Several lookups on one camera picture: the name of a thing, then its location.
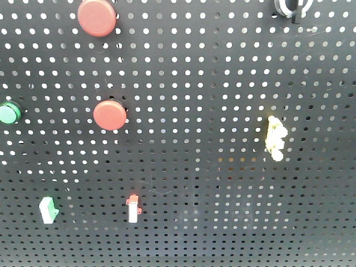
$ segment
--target pegboard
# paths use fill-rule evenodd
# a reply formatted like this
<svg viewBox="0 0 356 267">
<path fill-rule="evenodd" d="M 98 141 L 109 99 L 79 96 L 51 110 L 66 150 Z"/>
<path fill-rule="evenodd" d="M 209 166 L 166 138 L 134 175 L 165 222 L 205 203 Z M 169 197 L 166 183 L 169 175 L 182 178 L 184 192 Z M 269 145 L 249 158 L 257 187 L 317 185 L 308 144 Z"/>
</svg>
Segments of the pegboard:
<svg viewBox="0 0 356 267">
<path fill-rule="evenodd" d="M 111 1 L 104 38 L 80 2 L 0 2 L 0 98 L 26 110 L 0 125 L 0 266 L 356 266 L 352 0 L 300 25 L 272 0 Z M 118 131 L 93 121 L 111 98 Z"/>
</svg>

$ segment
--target yellow object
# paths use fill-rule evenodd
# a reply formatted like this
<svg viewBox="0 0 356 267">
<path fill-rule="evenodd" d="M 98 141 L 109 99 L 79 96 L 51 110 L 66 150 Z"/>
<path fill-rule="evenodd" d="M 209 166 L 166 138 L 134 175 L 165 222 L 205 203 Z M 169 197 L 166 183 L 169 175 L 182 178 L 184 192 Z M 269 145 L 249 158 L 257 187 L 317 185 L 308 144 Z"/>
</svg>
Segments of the yellow object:
<svg viewBox="0 0 356 267">
<path fill-rule="evenodd" d="M 275 161 L 281 161 L 283 159 L 283 153 L 280 151 L 284 148 L 284 141 L 288 134 L 288 130 L 283 126 L 283 123 L 274 116 L 268 117 L 268 131 L 266 138 L 266 149 L 271 153 L 272 159 Z"/>
</svg>

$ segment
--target red button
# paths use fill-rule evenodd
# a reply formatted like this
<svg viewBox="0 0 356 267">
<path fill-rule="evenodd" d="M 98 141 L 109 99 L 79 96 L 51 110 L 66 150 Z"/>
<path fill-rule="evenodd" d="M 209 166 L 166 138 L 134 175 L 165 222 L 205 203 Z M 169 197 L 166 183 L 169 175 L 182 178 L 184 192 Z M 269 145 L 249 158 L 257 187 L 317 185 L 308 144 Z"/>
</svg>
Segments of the red button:
<svg viewBox="0 0 356 267">
<path fill-rule="evenodd" d="M 118 130 L 125 124 L 126 111 L 116 101 L 103 101 L 94 109 L 94 120 L 105 130 Z"/>
<path fill-rule="evenodd" d="M 79 5 L 78 20 L 84 31 L 103 37 L 115 28 L 116 13 L 106 0 L 85 0 Z"/>
</svg>

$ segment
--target green push button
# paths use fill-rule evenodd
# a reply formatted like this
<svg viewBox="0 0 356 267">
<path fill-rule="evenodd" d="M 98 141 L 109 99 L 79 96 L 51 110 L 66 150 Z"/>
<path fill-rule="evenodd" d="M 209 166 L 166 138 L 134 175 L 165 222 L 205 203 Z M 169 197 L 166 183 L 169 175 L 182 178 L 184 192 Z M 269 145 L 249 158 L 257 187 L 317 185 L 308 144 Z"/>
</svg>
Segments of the green push button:
<svg viewBox="0 0 356 267">
<path fill-rule="evenodd" d="M 14 124 L 21 118 L 21 108 L 14 102 L 6 101 L 0 104 L 0 121 Z"/>
</svg>

